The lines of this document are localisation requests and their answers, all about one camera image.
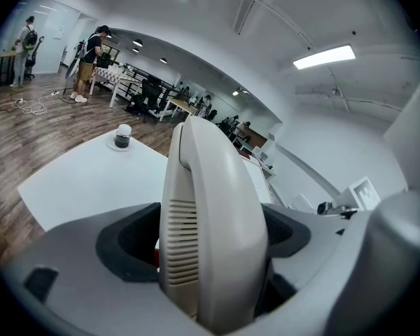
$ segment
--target office chair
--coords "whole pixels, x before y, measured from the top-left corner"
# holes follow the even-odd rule
[[[143,114],[143,121],[146,122],[146,116],[151,116],[157,122],[157,118],[149,113],[150,110],[158,110],[157,100],[162,93],[162,87],[159,85],[159,80],[149,76],[147,80],[141,83],[141,94],[132,95],[126,111],[129,113]]]

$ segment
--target ceiling light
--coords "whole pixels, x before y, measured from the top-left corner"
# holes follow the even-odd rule
[[[328,51],[316,53],[304,59],[294,61],[294,65],[299,69],[306,69],[307,67],[317,66],[318,64],[327,64],[329,62],[352,60],[355,54],[350,45],[342,46],[340,48],[333,48]]]
[[[48,6],[44,6],[44,5],[39,5],[39,6],[42,7],[42,8],[47,8],[49,10],[57,11],[55,8],[49,8]]]

